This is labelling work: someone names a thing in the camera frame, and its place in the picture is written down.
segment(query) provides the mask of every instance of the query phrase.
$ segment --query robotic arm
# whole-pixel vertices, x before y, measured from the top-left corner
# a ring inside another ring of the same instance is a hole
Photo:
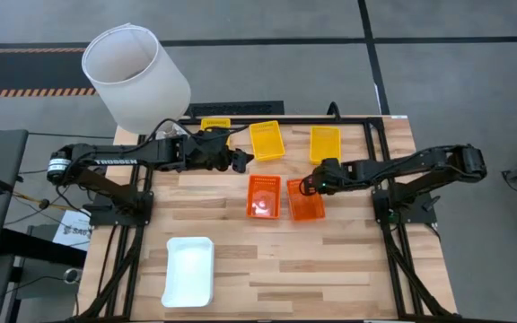
[[[406,184],[393,179],[425,172],[421,177]],[[435,223],[433,204],[429,192],[454,181],[475,183],[486,176],[482,152],[471,145],[438,146],[424,149],[408,157],[390,161],[347,161],[326,159],[302,180],[304,195],[328,194],[375,187],[372,202],[376,222],[381,226],[384,243],[389,256],[406,274],[409,283],[416,289],[426,307],[435,316],[447,317],[447,321],[460,321],[460,316],[451,314],[428,292],[407,262],[392,237],[390,225],[395,223]],[[387,179],[388,189],[381,183]]]
[[[438,146],[390,161],[347,161],[326,159],[302,183],[304,195],[333,195],[366,189],[385,179],[427,172],[407,184],[391,183],[390,206],[412,204],[423,194],[453,181],[475,183],[486,176],[482,152],[471,145]]]
[[[56,187],[78,185],[96,192],[93,205],[83,208],[92,213],[91,225],[143,225],[150,221],[151,192],[138,192],[135,186],[119,185],[89,170],[92,165],[142,165],[151,170],[226,171],[239,173],[254,156],[226,145],[230,129],[212,127],[210,131],[147,140],[140,145],[70,144],[51,154],[47,179]]]

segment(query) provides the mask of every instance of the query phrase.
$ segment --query black metal frame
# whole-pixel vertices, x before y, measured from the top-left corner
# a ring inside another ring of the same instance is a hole
[[[325,124],[325,125],[360,125],[363,127],[364,130],[364,136],[366,141],[366,146],[368,149],[368,156],[369,159],[377,160],[376,151],[374,147],[374,142],[372,139],[372,128],[374,128],[378,133],[378,139],[381,146],[381,155],[383,160],[389,160],[390,159],[390,151],[388,148],[387,138],[386,138],[386,132],[384,129],[384,123],[383,119],[381,117],[368,117],[368,118],[349,118],[349,117],[342,117],[340,115],[340,111],[338,110],[336,104],[331,104],[329,107],[329,110],[327,112],[328,117],[316,117],[316,118],[284,118],[284,117],[278,117],[278,118],[232,118],[232,123],[234,125],[248,125],[250,123],[256,123],[261,121],[271,121],[276,120],[278,123],[283,125],[311,125],[311,124]],[[191,116],[190,118],[184,118],[180,122],[184,125],[199,125],[201,119],[196,118],[194,116]],[[139,138],[139,144],[144,140],[145,138],[141,136]],[[131,177],[131,185],[136,185],[137,182],[137,175],[139,172],[138,166],[135,166],[132,172]],[[144,184],[144,191],[147,191],[151,187],[151,181],[152,181],[153,173],[151,171],[147,172],[145,176],[145,184]],[[394,180],[389,180],[389,188],[393,187]],[[377,185],[374,187],[374,191],[381,189],[380,185]],[[382,213],[387,213],[388,210],[382,210]],[[380,218],[388,218],[388,214],[377,214],[377,219]],[[396,304],[396,311],[398,314],[398,318],[400,320],[412,320],[415,322],[491,322],[489,320],[482,320],[482,319],[464,319],[458,315],[452,315],[452,316],[426,316],[424,315],[424,311],[422,309],[422,300],[426,304],[437,304],[434,297],[431,297],[426,290],[426,288],[422,285],[419,278],[414,273],[414,266],[412,261],[412,255],[410,251],[410,245],[408,242],[408,235],[406,231],[406,227],[404,223],[399,223],[399,243],[401,246],[401,252],[399,253],[392,253],[391,247],[394,246],[396,248],[396,245],[394,244],[394,239],[391,236],[390,232],[390,225],[387,221],[384,221],[381,223],[380,221],[377,221],[378,224],[382,228],[382,234],[385,242],[385,248],[387,251],[387,261],[388,266],[390,270],[390,278],[392,283],[392,292],[394,294],[394,301]],[[143,234],[145,231],[144,226],[140,226],[136,228],[136,238],[134,239],[134,243],[137,241],[139,242],[139,248],[140,244],[142,244]],[[124,258],[124,250],[127,247],[127,235],[128,235],[128,227],[123,227],[121,229],[121,234],[119,236],[118,241],[118,247],[117,247],[117,256],[114,267],[117,268],[119,264],[122,263],[122,260]],[[136,254],[136,257],[133,258],[131,265],[129,266],[129,276],[127,281],[127,290],[125,294],[125,300],[123,303],[123,313],[122,315],[114,315],[114,309],[115,309],[115,302],[116,302],[116,295],[117,295],[117,288],[113,291],[113,293],[110,295],[108,304],[107,304],[107,310],[105,312],[105,317],[103,318],[94,318],[94,319],[83,319],[81,321],[84,322],[107,322],[107,321],[126,321],[130,320],[131,315],[131,309],[133,306],[133,298],[135,295],[135,288],[136,288],[136,277],[137,277],[137,269],[138,269],[138,261],[139,261],[139,253]],[[402,268],[403,272],[409,277],[409,282],[413,282],[413,284],[410,285],[410,294],[414,306],[414,314],[408,314],[406,313],[405,303],[404,303],[404,295],[402,293],[402,287],[400,284],[400,278],[399,278],[399,262],[404,262],[405,267]],[[426,293],[428,297],[424,297],[421,299],[420,292],[422,294]],[[440,313],[444,312],[439,311],[436,313],[437,315],[441,315]],[[285,320],[287,322],[302,322],[304,320]],[[309,320],[309,321],[316,321],[316,322],[324,322],[325,320]],[[360,320],[340,320],[342,322],[355,322]]]

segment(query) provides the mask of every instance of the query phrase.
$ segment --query floor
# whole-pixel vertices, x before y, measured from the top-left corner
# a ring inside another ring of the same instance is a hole
[[[377,38],[517,36],[517,1],[367,3]],[[363,37],[361,21],[353,0],[0,0],[0,43],[90,41],[126,22],[160,39]],[[517,321],[517,193],[500,175],[517,161],[517,43],[376,49],[390,113],[408,115],[418,148],[470,143],[483,151],[485,180],[438,191],[443,252],[460,314]],[[190,82],[193,102],[284,100],[287,113],[312,114],[334,100],[343,114],[379,113],[364,44],[170,48],[169,54]],[[97,96],[0,98],[0,129],[109,136],[115,127]],[[50,152],[64,144],[108,141],[30,136],[22,170],[45,169]],[[18,190],[54,196],[44,174],[27,175]],[[75,204],[85,202],[76,189],[69,194]],[[8,219],[29,211],[13,202]],[[34,217],[13,228],[43,223],[52,222]],[[64,319],[73,296],[24,305],[21,322]]]

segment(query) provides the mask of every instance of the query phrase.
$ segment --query yellow plastic container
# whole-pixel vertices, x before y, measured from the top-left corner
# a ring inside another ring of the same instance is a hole
[[[320,165],[325,158],[338,158],[340,161],[340,129],[311,127],[311,162]]]
[[[270,161],[285,155],[283,136],[277,121],[250,125],[250,140],[257,161]]]
[[[201,130],[207,127],[231,127],[231,120],[228,118],[204,118],[201,120]],[[231,145],[231,138],[226,140],[226,145]]]

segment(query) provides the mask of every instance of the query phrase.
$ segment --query wooden tabletop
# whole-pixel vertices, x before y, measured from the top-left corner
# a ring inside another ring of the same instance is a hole
[[[384,117],[391,158],[415,151],[406,118]],[[361,126],[339,126],[342,161],[367,159]],[[374,222],[370,190],[324,196],[326,219],[294,223],[288,213],[286,180],[311,173],[310,126],[281,126],[286,155],[252,161],[247,174],[195,170],[155,172],[155,206],[145,229],[131,319],[394,319],[396,311],[386,251]],[[373,134],[380,159],[378,136]],[[136,135],[118,129],[115,144],[136,144]],[[231,137],[231,148],[252,153],[250,135]],[[131,168],[109,167],[107,176],[129,181]],[[276,174],[283,180],[279,220],[246,217],[249,174]],[[93,232],[79,288],[81,309],[97,292],[110,227]],[[454,299],[438,239],[421,224],[407,225],[418,276],[447,310]],[[117,248],[113,239],[105,282]],[[165,309],[167,240],[204,236],[215,244],[215,288],[209,306]],[[404,275],[407,311],[411,310]],[[121,313],[126,277],[115,313]]]

